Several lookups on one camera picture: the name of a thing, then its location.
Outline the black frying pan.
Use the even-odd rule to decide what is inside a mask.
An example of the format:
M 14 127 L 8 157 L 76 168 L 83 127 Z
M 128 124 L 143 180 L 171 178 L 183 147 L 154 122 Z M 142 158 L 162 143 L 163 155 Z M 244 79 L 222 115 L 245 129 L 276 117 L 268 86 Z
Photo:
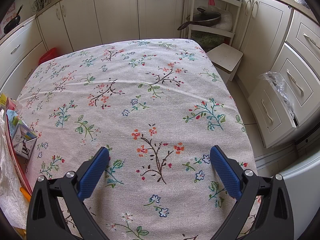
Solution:
M 16 26 L 19 25 L 20 19 L 21 19 L 20 11 L 22 10 L 22 8 L 23 8 L 23 5 L 20 6 L 16 16 L 5 25 L 4 27 L 5 34 L 8 34 L 12 29 L 14 29 Z

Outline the white shelf rack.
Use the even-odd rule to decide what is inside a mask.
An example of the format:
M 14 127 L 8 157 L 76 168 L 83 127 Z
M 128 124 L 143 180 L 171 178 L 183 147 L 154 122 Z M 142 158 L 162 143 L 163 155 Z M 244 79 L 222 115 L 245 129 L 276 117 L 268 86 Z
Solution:
M 242 0 L 184 0 L 181 36 L 193 31 L 218 35 L 231 45 L 235 37 Z

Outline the black lidded wok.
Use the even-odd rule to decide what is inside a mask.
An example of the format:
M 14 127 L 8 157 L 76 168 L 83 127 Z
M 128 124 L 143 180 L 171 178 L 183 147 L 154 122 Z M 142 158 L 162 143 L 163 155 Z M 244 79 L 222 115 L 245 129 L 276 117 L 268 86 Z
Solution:
M 221 14 L 217 11 L 206 11 L 200 7 L 197 8 L 198 12 L 187 17 L 187 21 L 178 27 L 178 31 L 185 29 L 190 24 L 201 25 L 205 27 L 212 27 L 221 21 Z

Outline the blue milk carton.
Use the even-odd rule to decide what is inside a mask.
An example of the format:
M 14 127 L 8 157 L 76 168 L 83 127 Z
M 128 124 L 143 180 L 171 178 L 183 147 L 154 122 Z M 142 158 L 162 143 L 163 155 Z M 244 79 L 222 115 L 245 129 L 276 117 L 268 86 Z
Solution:
M 14 110 L 8 109 L 6 115 L 15 153 L 25 159 L 30 159 L 37 141 L 37 135 Z

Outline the white wooden stool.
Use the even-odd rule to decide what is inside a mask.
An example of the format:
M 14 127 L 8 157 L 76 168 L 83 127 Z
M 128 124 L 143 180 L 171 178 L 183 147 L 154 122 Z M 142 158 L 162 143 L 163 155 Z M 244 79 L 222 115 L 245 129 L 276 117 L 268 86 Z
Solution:
M 206 52 L 225 84 L 232 81 L 238 70 L 243 53 L 225 43 Z

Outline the clear plastic bag on drawer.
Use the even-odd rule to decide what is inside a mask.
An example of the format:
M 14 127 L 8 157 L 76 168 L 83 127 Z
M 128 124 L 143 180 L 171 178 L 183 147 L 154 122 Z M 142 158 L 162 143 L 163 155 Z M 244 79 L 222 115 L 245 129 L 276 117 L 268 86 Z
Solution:
M 278 92 L 283 102 L 285 103 L 285 106 L 287 107 L 292 120 L 295 124 L 297 124 L 294 104 L 291 96 L 289 96 L 289 90 L 284 77 L 279 72 L 268 71 L 260 74 L 258 78 L 261 80 L 266 80 L 270 85 L 275 87 L 275 90 Z

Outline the yellow red paper envelope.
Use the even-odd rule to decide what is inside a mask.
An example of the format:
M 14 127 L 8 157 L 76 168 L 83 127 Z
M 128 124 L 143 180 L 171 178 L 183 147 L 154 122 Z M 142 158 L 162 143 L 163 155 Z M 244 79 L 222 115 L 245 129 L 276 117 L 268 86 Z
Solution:
M 6 102 L 4 104 L 4 121 L 5 121 L 5 136 L 7 139 L 7 146 L 9 149 L 9 153 L 12 159 L 12 162 L 14 164 L 14 168 L 16 171 L 16 174 L 18 175 L 18 178 L 20 180 L 21 186 L 27 191 L 29 195 L 32 195 L 32 189 L 29 185 L 29 181 L 27 180 L 17 158 L 17 154 L 14 150 L 13 144 L 12 144 L 12 139 L 10 136 L 10 129 L 9 129 L 9 119 L 7 116 L 7 110 L 15 110 L 16 104 L 15 100 L 11 100 L 11 98 L 7 97 Z

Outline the floral tablecloth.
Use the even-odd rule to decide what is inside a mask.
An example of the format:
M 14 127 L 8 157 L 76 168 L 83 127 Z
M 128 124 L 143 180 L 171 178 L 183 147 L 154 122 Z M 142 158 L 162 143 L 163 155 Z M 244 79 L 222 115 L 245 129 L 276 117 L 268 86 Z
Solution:
M 255 170 L 236 104 L 192 40 L 126 41 L 38 66 L 18 101 L 37 134 L 29 184 L 110 153 L 85 205 L 110 239 L 210 239 L 232 209 L 210 163 L 219 146 Z

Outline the red lined trash bin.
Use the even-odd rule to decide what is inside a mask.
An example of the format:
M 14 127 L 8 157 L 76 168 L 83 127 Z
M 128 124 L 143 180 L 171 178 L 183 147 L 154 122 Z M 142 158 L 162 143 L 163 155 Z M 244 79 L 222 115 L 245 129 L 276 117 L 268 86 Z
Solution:
M 56 57 L 58 57 L 57 48 L 52 48 L 40 57 L 38 65 L 41 65 L 42 63 L 52 60 Z

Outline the white plastic bag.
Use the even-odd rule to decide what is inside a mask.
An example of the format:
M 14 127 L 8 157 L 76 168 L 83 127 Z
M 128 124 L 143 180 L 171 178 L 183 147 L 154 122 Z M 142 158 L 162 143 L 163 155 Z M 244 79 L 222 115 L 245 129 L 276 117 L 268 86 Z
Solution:
M 20 180 L 5 137 L 4 111 L 1 110 L 1 210 L 10 225 L 26 229 L 29 203 L 20 191 Z

